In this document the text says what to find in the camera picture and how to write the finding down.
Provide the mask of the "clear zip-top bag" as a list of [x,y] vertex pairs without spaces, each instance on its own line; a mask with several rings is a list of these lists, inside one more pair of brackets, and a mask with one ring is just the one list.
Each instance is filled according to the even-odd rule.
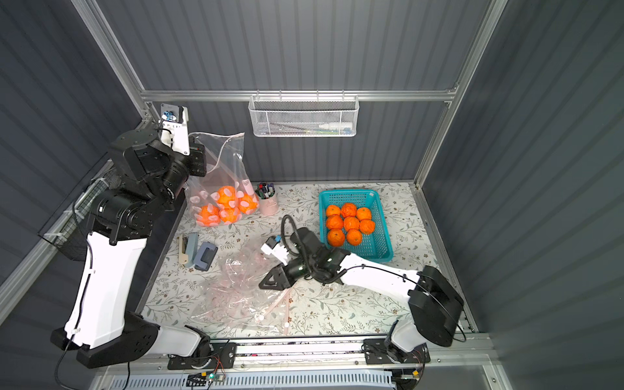
[[286,295],[258,303],[254,299],[211,298],[199,305],[189,322],[214,336],[285,336],[289,332]]
[[258,287],[258,283],[268,271],[280,263],[263,254],[262,244],[260,238],[249,240],[239,251],[219,261],[220,274],[203,284],[202,300],[199,305],[207,303],[214,297],[224,300],[240,297],[254,299],[258,303],[277,299],[281,295],[288,297],[285,291],[261,290]]
[[216,202],[216,198],[217,191],[223,186],[232,186],[237,190],[237,201],[244,194],[256,195],[243,162],[245,134],[224,136],[213,133],[192,133],[191,137],[196,143],[205,146],[207,165],[207,174],[204,177],[193,176],[187,181],[185,193],[191,216],[200,226],[196,221],[196,216],[203,206],[211,204],[219,208],[221,218],[219,225],[237,223],[247,215],[242,214],[238,206],[233,209],[224,209]]

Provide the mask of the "orange fruit taken out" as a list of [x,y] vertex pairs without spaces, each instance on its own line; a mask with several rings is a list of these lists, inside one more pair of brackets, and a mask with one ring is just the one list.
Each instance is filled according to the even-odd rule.
[[341,216],[346,219],[357,216],[357,206],[354,203],[347,202],[341,208]]

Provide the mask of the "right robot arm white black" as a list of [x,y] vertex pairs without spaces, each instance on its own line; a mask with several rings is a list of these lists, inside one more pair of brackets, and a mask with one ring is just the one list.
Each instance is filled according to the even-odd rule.
[[378,264],[342,248],[330,248],[306,227],[295,227],[291,235],[270,236],[261,251],[278,259],[259,282],[262,290],[283,291],[302,279],[322,285],[343,284],[368,289],[406,306],[410,313],[396,320],[383,343],[362,343],[367,362],[378,364],[430,362],[429,347],[448,348],[465,331],[460,316],[465,302],[442,273],[426,266],[420,271]]

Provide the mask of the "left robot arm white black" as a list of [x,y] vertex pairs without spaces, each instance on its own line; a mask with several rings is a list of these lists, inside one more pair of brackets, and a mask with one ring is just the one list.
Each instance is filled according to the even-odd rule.
[[211,339],[204,332],[151,323],[126,308],[154,223],[174,210],[190,177],[206,175],[205,148],[188,134],[185,125],[143,128],[110,144],[121,184],[92,203],[75,305],[64,327],[50,338],[63,351],[76,351],[78,362],[89,369],[130,363],[147,354],[185,362],[211,355]]

